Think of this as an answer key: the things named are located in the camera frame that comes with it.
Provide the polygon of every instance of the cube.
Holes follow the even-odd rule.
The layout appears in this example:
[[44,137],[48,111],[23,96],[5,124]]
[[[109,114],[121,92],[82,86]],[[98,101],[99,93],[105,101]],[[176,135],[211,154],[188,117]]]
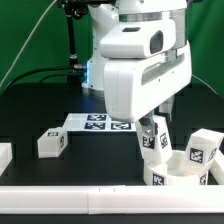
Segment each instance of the cube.
[[0,175],[9,165],[12,160],[12,145],[11,143],[0,143]]
[[180,168],[199,176],[205,174],[212,166],[223,136],[222,133],[207,129],[193,133]]
[[182,160],[184,159],[184,151],[173,150],[172,157],[167,161],[169,170],[179,170]]
[[39,158],[59,157],[68,144],[65,128],[50,128],[37,141]]
[[224,185],[224,155],[218,150],[210,169],[213,177],[219,185]]
[[167,164],[144,161],[143,179],[147,185],[166,185]]
[[150,139],[147,134],[142,132],[140,122],[135,123],[142,157],[153,163],[166,163],[172,156],[166,119],[165,117],[154,115],[153,120],[158,125],[158,134],[153,139]]

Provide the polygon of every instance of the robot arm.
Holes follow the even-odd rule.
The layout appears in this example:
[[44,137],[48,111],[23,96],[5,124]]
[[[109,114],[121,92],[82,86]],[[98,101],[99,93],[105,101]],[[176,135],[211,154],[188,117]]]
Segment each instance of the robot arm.
[[147,124],[154,137],[153,110],[191,79],[186,40],[186,0],[121,0],[119,22],[101,40],[104,95],[116,120]]

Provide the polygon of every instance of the stack of cubes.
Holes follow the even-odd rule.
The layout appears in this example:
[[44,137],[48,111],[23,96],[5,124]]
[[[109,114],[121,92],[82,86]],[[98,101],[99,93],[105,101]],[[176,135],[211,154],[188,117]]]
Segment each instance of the stack of cubes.
[[206,185],[208,171],[222,143],[223,134],[206,129],[193,133],[185,151],[172,150],[164,117],[154,116],[158,134],[150,139],[136,123],[144,159],[147,185]]

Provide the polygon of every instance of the black tabletop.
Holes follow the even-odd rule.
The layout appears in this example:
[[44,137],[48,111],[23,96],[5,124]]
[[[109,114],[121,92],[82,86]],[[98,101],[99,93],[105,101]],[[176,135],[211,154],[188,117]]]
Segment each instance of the black tabletop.
[[[69,133],[59,158],[39,159],[37,139],[62,126],[68,113],[105,113],[102,98],[66,84],[17,85],[0,96],[0,142],[13,144],[1,186],[144,185],[136,133]],[[208,88],[189,85],[176,95],[169,124],[173,149],[184,150],[200,128],[224,132],[224,101]],[[216,184],[210,177],[210,184]],[[1,215],[0,223],[221,223],[222,214]]]

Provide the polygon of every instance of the green background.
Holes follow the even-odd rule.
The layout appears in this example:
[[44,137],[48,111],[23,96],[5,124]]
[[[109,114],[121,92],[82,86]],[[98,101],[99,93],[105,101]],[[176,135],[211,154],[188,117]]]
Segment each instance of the green background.
[[[0,80],[51,2],[52,0],[0,1]],[[90,17],[74,21],[74,27],[79,62],[85,63],[92,52]],[[224,98],[223,0],[204,0],[188,9],[188,39],[192,50],[193,74],[211,85]],[[66,18],[64,11],[55,5],[34,34],[5,85],[29,70],[69,65],[68,58]],[[24,79],[23,82],[38,82],[46,75],[48,74],[34,75]],[[64,78],[47,80],[47,82],[64,81]]]

